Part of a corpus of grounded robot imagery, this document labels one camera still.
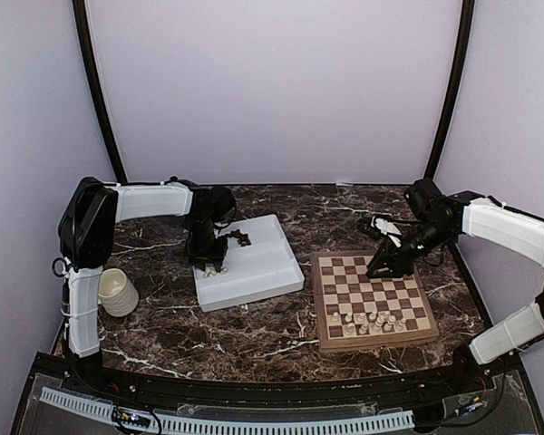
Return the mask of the wooden chess board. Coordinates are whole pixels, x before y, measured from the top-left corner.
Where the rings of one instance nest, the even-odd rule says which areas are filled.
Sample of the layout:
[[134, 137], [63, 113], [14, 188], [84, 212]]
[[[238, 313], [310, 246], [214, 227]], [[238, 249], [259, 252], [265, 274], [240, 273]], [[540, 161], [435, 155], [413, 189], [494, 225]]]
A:
[[[317, 335], [321, 353], [343, 353], [373, 350], [381, 346], [427, 343], [439, 337], [435, 322], [419, 275], [414, 272], [401, 278], [369, 278], [367, 265], [373, 258], [371, 251], [321, 252], [311, 256], [311, 276], [316, 307]], [[353, 313], [355, 333], [345, 335], [345, 313]], [[376, 333], [374, 322], [367, 316], [376, 311], [386, 319], [390, 315], [396, 322], [406, 319], [406, 330], [383, 330]], [[340, 321], [331, 324], [332, 313], [340, 314]], [[369, 322], [367, 334], [359, 334], [362, 324], [355, 322], [355, 314], [365, 313]]]

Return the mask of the white chess piece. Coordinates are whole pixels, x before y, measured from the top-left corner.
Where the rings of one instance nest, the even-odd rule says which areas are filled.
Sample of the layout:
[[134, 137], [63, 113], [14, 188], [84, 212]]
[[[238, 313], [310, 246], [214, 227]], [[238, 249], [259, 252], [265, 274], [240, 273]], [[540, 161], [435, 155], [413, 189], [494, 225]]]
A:
[[394, 324], [396, 322], [396, 317], [394, 315], [390, 315], [387, 319], [386, 319], [386, 323], [384, 325], [384, 330], [385, 331], [391, 331], [394, 327]]
[[395, 329], [397, 331], [405, 331], [406, 330], [406, 319], [405, 318], [399, 319], [395, 324]]
[[362, 323], [362, 325], [360, 326], [360, 328], [359, 328], [359, 334], [361, 334], [361, 335], [367, 334], [368, 328], [369, 328], [369, 322], [364, 321]]

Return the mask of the white plastic divided tray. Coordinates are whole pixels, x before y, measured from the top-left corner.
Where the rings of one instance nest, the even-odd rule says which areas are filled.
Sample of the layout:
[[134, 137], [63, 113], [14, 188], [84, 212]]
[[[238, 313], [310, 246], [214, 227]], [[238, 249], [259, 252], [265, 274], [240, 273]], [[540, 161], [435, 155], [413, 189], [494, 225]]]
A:
[[241, 247], [235, 239], [226, 237], [225, 275], [204, 278], [203, 271], [193, 270], [202, 311], [249, 304], [303, 289], [304, 274], [277, 216], [270, 214], [234, 222], [221, 235], [225, 237], [235, 229], [248, 234], [251, 245]]

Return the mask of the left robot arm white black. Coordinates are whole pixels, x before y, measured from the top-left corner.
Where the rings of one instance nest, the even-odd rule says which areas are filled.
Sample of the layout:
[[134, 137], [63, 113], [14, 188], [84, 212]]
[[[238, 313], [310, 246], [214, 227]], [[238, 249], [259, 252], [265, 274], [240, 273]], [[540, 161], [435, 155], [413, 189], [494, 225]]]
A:
[[185, 259], [200, 270], [219, 271], [228, 241], [217, 232], [236, 208], [232, 191], [222, 186], [206, 187], [177, 178], [139, 184], [82, 179], [58, 225], [63, 269], [57, 275], [64, 280], [62, 312], [70, 352], [86, 358], [100, 351], [98, 291], [117, 224], [137, 218], [181, 217], [188, 233]]

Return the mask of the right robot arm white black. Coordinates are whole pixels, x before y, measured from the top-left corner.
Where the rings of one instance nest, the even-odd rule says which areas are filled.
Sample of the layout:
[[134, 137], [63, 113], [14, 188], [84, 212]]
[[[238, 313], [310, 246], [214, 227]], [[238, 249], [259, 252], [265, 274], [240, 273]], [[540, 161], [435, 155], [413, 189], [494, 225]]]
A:
[[414, 216], [406, 229], [401, 228], [403, 220], [387, 214], [359, 222], [366, 234], [381, 241], [367, 276], [408, 276], [417, 260], [458, 237], [469, 238], [469, 249], [485, 250], [471, 267], [496, 324], [471, 339], [463, 359], [444, 374], [445, 386], [463, 393], [478, 381], [479, 365], [544, 339], [544, 217], [492, 195], [469, 190], [443, 194], [432, 179], [415, 181], [403, 196]]

